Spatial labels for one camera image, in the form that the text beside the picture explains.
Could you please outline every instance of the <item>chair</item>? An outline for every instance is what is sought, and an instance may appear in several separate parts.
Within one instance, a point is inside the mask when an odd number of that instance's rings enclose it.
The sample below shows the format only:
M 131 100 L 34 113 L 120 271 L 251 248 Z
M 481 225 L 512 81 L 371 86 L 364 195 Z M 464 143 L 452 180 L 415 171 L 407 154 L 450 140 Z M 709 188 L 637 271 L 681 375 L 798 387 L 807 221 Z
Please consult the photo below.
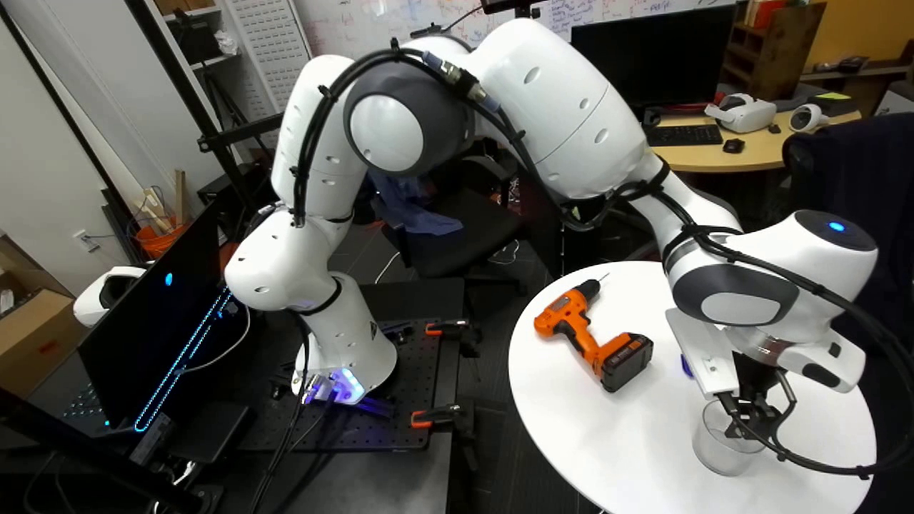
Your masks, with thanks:
M 521 215 L 498 205 L 489 191 L 505 201 L 512 168 L 492 154 L 468 154 L 428 174 L 435 195 L 427 208 L 464 224 L 454 234 L 410 234 L 387 224 L 387 238 L 397 247 L 407 265 L 421 278 L 457 278 L 487 263 L 498 248 L 521 234 Z
M 914 114 L 874 118 L 821 136 L 794 136 L 784 148 L 794 208 L 821 208 L 859 224 L 879 247 L 874 278 L 857 305 L 884 320 L 911 353 L 914 343 Z M 879 455 L 909 434 L 911 411 L 888 360 L 852 320 L 835 324 L 868 353 L 859 383 L 878 425 Z M 878 478 L 864 512 L 914 512 L 914 464 Z

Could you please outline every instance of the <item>round white table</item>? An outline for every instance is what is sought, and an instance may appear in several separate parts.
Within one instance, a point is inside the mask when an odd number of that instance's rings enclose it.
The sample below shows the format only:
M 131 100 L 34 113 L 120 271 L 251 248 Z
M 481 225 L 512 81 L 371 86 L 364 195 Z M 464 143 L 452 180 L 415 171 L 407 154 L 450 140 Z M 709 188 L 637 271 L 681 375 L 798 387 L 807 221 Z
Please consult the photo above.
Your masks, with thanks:
M 654 341 L 652 367 L 618 395 L 602 391 L 571 343 L 534 331 L 534 317 L 589 278 L 602 278 L 589 313 L 601 343 L 621 331 Z M 772 452 L 741 478 L 721 478 L 695 457 L 705 398 L 682 375 L 681 347 L 667 325 L 672 305 L 659 263 L 581 270 L 527 305 L 512 335 L 508 380 L 545 460 L 611 514 L 857 512 L 872 480 L 814 474 L 777 464 Z M 781 428 L 784 447 L 839 467 L 874 464 L 874 425 L 857 390 L 838 395 L 794 375 L 789 380 L 799 403 Z

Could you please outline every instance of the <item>computer monitor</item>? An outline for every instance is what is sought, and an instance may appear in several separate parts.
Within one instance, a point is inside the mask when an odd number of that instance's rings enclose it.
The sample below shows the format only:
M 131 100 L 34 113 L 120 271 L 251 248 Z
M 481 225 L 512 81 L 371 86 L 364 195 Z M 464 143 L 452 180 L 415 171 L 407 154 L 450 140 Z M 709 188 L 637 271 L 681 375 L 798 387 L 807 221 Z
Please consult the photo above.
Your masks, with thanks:
M 571 46 L 614 84 L 635 114 L 712 104 L 735 6 L 574 27 Z
M 208 208 L 80 343 L 112 425 L 150 428 L 227 300 Z

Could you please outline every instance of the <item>white robot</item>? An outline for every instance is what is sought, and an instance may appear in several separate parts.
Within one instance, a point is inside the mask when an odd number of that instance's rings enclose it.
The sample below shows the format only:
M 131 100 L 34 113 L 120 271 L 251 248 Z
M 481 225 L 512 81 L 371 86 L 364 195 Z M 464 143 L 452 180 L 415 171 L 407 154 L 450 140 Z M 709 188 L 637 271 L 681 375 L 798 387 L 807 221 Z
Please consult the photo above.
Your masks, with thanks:
M 227 278 L 251 310 L 300 313 L 314 331 L 308 378 L 331 378 L 341 403 L 358 403 L 397 367 L 358 283 L 330 271 L 367 171 L 422 174 L 475 138 L 514 148 L 558 201 L 618 195 L 652 224 L 677 303 L 672 328 L 699 390 L 732 417 L 768 408 L 772 378 L 747 383 L 747 363 L 838 391 L 857 387 L 867 354 L 829 328 L 839 310 L 798 281 L 857 297 L 878 263 L 867 231 L 799 213 L 744 234 L 652 154 L 585 58 L 534 21 L 508 21 L 475 51 L 422 38 L 360 63 L 314 58 L 292 93 L 271 171 L 287 208 L 244 241 Z

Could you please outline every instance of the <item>orange power drill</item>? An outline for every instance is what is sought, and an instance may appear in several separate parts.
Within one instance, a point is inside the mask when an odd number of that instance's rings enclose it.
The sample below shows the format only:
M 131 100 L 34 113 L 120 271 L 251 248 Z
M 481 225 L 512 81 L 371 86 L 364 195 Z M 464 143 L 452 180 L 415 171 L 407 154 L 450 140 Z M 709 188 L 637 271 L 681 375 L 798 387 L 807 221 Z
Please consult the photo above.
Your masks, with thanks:
M 654 343 L 642 335 L 624 331 L 605 347 L 598 347 L 585 315 L 598 294 L 601 281 L 585 281 L 542 310 L 534 325 L 541 337 L 565 335 L 577 354 L 595 370 L 602 390 L 621 391 L 635 375 L 648 370 Z

